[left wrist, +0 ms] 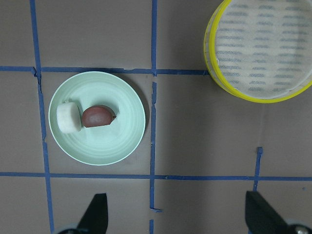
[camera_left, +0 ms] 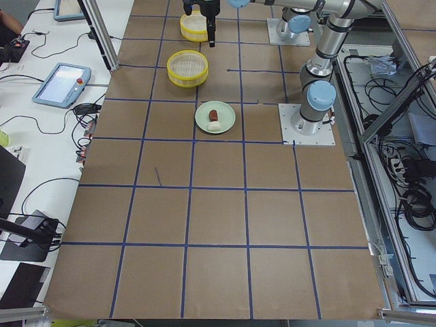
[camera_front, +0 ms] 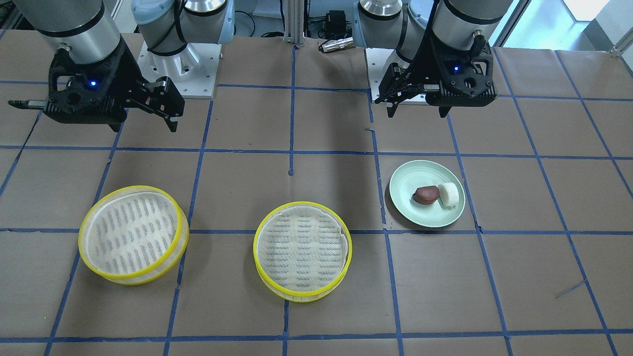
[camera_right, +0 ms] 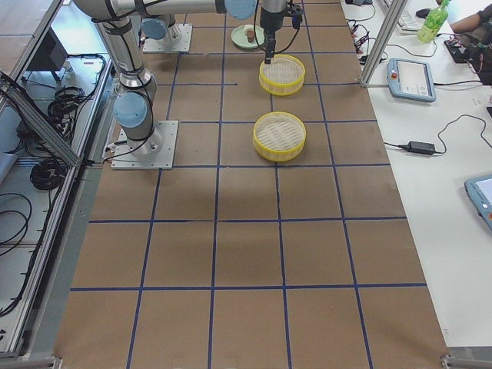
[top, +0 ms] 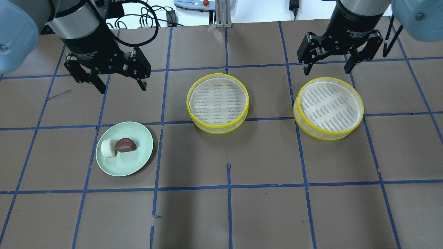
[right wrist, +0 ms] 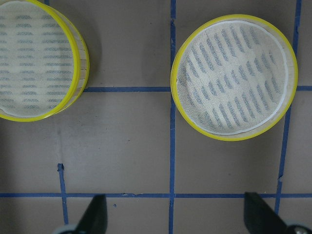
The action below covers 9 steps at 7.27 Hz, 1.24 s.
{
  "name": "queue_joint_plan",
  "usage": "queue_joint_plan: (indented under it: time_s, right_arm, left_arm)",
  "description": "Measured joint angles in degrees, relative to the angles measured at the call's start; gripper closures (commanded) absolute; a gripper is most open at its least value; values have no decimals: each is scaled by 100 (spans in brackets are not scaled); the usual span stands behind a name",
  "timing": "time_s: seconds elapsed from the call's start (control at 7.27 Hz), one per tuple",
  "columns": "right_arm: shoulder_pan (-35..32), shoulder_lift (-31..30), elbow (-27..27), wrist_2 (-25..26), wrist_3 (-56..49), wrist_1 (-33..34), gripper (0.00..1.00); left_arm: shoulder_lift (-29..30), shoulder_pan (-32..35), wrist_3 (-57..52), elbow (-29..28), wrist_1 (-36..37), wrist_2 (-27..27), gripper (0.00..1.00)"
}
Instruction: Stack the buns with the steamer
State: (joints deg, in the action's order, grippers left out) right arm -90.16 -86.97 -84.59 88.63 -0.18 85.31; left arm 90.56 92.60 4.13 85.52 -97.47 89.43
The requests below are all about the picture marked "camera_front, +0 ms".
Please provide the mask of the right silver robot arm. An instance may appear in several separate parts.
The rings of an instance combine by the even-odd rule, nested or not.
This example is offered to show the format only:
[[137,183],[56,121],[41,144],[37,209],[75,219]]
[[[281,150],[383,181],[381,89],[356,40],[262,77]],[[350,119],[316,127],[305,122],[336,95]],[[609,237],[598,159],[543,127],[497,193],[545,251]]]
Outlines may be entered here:
[[146,79],[101,0],[14,4],[54,57],[47,97],[8,104],[62,124],[107,125],[116,133],[129,108],[161,117],[174,133],[184,113],[184,84],[206,77],[195,44],[228,44],[234,36],[232,0],[134,0],[131,10],[155,75]]

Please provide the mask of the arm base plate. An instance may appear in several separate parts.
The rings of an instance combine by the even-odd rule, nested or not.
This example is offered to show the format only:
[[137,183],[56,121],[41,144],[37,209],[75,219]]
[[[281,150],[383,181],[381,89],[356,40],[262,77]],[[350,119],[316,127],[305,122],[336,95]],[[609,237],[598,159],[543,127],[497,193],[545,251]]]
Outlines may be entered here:
[[407,68],[409,63],[400,58],[395,49],[366,48],[365,55],[371,98],[374,101],[379,97],[378,87],[387,71],[388,65],[398,63],[400,67]]
[[222,57],[221,44],[188,44],[183,52],[158,56],[141,47],[137,63],[144,78],[169,77],[184,98],[213,99]]

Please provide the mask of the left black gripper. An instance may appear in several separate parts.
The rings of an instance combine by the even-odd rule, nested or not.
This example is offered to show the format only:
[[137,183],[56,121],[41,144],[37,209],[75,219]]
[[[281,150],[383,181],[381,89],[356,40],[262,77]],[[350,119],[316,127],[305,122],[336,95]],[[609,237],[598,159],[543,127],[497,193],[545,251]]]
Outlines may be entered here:
[[[497,99],[492,50],[485,38],[472,39],[472,45],[466,50],[454,49],[438,38],[430,39],[439,90],[427,94],[426,102],[439,107],[443,119],[452,107],[484,107]],[[428,83],[429,74],[391,62],[378,86],[375,103],[385,103],[387,117],[391,119],[400,103],[425,94]]]

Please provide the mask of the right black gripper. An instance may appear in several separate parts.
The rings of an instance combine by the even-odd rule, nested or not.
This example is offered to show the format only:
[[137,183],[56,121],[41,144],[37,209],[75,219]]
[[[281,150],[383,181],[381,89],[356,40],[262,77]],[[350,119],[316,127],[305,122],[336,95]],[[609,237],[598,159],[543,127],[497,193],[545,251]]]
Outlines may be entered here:
[[106,58],[91,64],[77,64],[67,50],[58,49],[49,68],[47,99],[7,103],[18,110],[42,110],[58,123],[107,125],[116,133],[127,118],[126,108],[161,117],[172,133],[185,108],[170,77],[144,83],[124,38]]

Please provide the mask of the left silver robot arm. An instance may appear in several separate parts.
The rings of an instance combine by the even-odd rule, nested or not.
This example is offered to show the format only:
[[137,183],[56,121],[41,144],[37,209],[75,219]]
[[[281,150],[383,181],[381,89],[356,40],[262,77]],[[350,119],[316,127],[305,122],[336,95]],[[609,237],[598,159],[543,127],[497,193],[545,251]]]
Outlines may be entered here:
[[489,36],[509,0],[360,0],[354,6],[357,47],[391,50],[376,104],[393,117],[403,101],[423,95],[446,117],[454,107],[497,99]]

